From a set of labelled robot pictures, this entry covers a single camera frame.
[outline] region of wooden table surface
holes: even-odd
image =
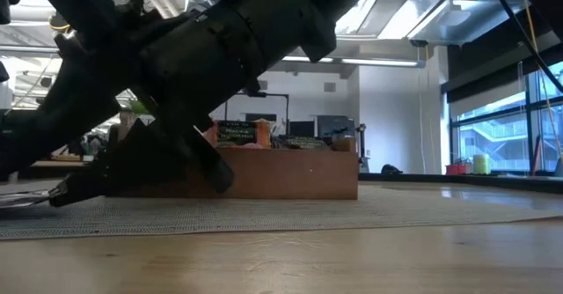
[[[391,189],[409,189],[403,183]],[[558,209],[558,195],[413,194]],[[0,293],[562,293],[563,221],[0,244]]]

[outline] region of fluorescent light fixture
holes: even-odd
[[[282,59],[282,61],[285,62],[311,62],[309,61],[309,57],[306,56],[286,56]],[[334,60],[330,57],[324,57],[320,60],[318,60],[318,62],[333,62]]]
[[[379,39],[374,34],[337,34],[336,40],[367,42]]]
[[[354,33],[360,29],[363,21],[368,17],[371,8],[376,4],[377,0],[358,0],[358,3],[352,7],[336,22],[336,33]]]
[[[10,26],[48,26],[49,23],[47,21],[20,21],[20,20],[12,20],[10,22]]]
[[[432,20],[434,20],[438,15],[444,11],[450,5],[449,0],[444,0],[432,13],[430,13],[422,22],[420,22],[406,37],[412,39],[416,36],[422,29],[427,27]]]
[[[382,66],[401,66],[401,67],[415,67],[418,62],[413,61],[393,61],[393,60],[370,60],[370,59],[342,59],[344,64],[353,65],[382,65]]]

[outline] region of yellow container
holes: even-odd
[[[474,174],[490,174],[491,163],[488,154],[473,156],[473,173]]]

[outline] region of ceiling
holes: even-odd
[[[114,1],[117,4],[127,2]],[[519,7],[522,3],[523,0],[513,0],[515,10],[522,9]],[[201,10],[209,5],[205,0],[188,0],[187,5],[186,0],[145,1],[146,10],[158,9],[166,18],[178,16],[185,9]],[[23,96],[36,78],[29,73],[24,75],[24,68],[27,67],[32,74],[40,74],[54,50],[33,53],[8,52],[5,46],[55,48],[53,30],[47,23],[54,12],[47,0],[22,0],[19,5],[11,7],[12,24],[0,26],[0,55],[9,57],[13,60],[11,62],[18,64],[17,97]],[[426,60],[421,60],[420,56],[426,57],[426,53],[421,53],[419,48],[413,47],[407,37],[429,19],[432,19],[431,22],[419,29],[417,35],[413,36],[414,39],[429,40],[435,44],[463,44],[500,24],[503,18],[505,16],[499,10],[496,0],[360,0],[337,23],[338,47],[328,57],[424,63]],[[462,19],[462,22],[456,25],[452,19]],[[304,56],[304,53],[298,49],[292,55]],[[55,58],[46,74],[56,75],[57,66],[60,66],[60,60]],[[355,67],[356,65],[341,62],[280,62],[271,70],[340,73],[346,78]],[[30,94],[37,94],[39,97],[46,92],[47,89],[38,87]],[[37,106],[33,98],[23,99],[19,104],[22,107]]]

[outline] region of white wall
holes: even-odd
[[[447,63],[443,53],[435,53],[425,69],[360,67],[359,122],[367,126],[371,172],[391,164],[405,173],[442,173],[442,165],[449,163],[445,159],[449,142],[444,138],[449,132],[443,124],[449,118],[442,117],[447,110],[440,93],[445,82],[441,70],[444,60]],[[442,154],[444,147],[447,154]]]
[[[321,114],[348,115],[347,80],[338,74],[266,72],[259,77],[268,83],[266,92],[289,95],[289,119],[313,121]],[[336,83],[336,92],[324,92],[325,82]],[[276,114],[278,123],[285,121],[286,100],[282,97],[265,99],[233,96],[228,101],[228,120],[245,119],[245,114]],[[224,119],[224,105],[211,117]]]

